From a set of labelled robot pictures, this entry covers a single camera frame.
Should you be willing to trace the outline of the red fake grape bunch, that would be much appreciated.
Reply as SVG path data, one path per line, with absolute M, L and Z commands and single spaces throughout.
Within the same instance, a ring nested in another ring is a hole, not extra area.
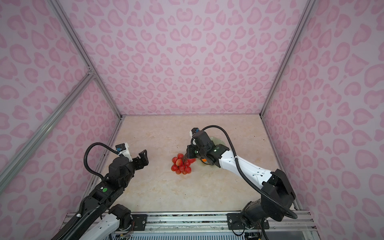
M 191 165 L 196 161 L 196 159 L 189 159 L 187 156 L 182 153 L 178 153 L 175 157 L 172 158 L 172 167 L 171 171 L 177 175 L 183 174 L 187 175 L 192 172 Z

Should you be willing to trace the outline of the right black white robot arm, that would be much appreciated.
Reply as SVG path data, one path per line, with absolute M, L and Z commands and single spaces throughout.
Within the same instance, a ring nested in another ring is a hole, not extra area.
M 284 218 L 297 219 L 291 210 L 296 199 L 287 175 L 280 169 L 263 169 L 236 154 L 234 145 L 228 147 L 216 144 L 204 130 L 193 128 L 191 143 L 187 147 L 187 158 L 198 158 L 210 166 L 216 166 L 240 176 L 260 199 L 249 202 L 240 213 L 240 221 L 247 229 L 261 225 L 264 219 L 271 218 L 281 222 Z

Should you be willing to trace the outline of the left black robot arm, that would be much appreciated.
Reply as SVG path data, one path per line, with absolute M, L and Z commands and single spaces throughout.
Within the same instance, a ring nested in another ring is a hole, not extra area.
M 131 211 L 120 204 L 113 206 L 113 203 L 128 187 L 135 172 L 148 164 L 147 150 L 141 151 L 139 156 L 132 160 L 125 156 L 115 158 L 109 165 L 107 176 L 81 201 L 77 213 L 53 239 L 79 240 L 105 211 L 109 211 L 108 215 L 117 220 L 117 229 L 132 230 L 134 220 Z

